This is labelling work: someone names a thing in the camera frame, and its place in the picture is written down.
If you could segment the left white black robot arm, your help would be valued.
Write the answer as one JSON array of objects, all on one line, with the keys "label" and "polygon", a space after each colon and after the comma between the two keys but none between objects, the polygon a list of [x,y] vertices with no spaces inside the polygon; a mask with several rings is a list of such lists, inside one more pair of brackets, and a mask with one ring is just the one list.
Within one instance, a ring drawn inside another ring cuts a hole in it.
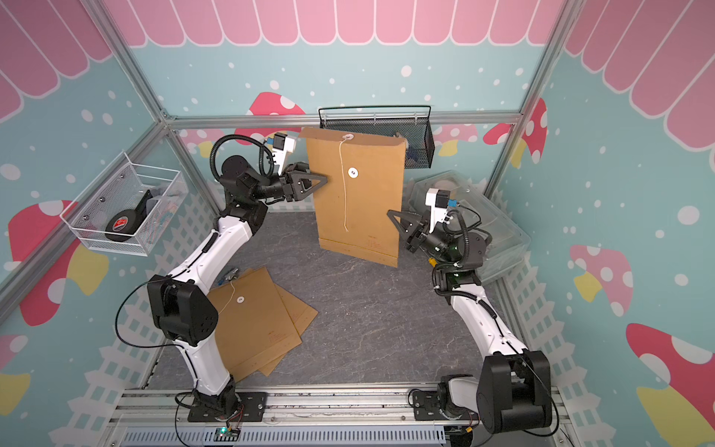
[{"label": "left white black robot arm", "polygon": [[285,133],[259,141],[228,134],[210,149],[210,171],[225,191],[225,208],[202,244],[168,275],[143,283],[154,326],[184,356],[194,380],[193,408],[229,422],[244,406],[221,359],[215,335],[220,312],[209,299],[214,281],[261,228],[271,204],[301,201],[328,182],[305,162],[288,163],[297,140]]}]

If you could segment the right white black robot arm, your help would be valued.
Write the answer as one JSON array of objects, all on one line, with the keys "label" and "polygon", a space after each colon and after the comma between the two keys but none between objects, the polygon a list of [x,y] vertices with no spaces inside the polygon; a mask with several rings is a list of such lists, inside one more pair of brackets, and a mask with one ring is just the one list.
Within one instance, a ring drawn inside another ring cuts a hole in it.
[{"label": "right white black robot arm", "polygon": [[433,261],[433,292],[463,320],[482,354],[479,375],[441,379],[436,393],[439,415],[449,420],[467,417],[491,435],[515,431],[539,438],[556,435],[560,414],[553,399],[549,360],[508,329],[478,274],[491,235],[478,223],[467,223],[460,209],[448,205],[433,206],[423,215],[389,210],[387,216],[409,251],[423,251]]}]

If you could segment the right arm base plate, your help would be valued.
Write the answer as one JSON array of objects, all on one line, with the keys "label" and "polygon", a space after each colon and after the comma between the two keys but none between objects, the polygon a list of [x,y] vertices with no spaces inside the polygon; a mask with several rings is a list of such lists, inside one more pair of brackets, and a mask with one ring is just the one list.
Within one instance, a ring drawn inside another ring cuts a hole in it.
[{"label": "right arm base plate", "polygon": [[474,424],[479,420],[476,412],[454,405],[446,391],[411,389],[407,402],[417,421],[451,420]]}]

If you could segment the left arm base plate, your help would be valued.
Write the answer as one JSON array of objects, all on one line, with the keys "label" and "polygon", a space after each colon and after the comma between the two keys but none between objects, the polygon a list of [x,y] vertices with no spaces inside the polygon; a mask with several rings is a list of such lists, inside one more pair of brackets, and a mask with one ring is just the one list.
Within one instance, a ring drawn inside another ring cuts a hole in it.
[{"label": "left arm base plate", "polygon": [[187,420],[191,423],[208,422],[261,422],[266,410],[267,394],[264,392],[238,392],[233,396],[208,396],[194,393]]}]

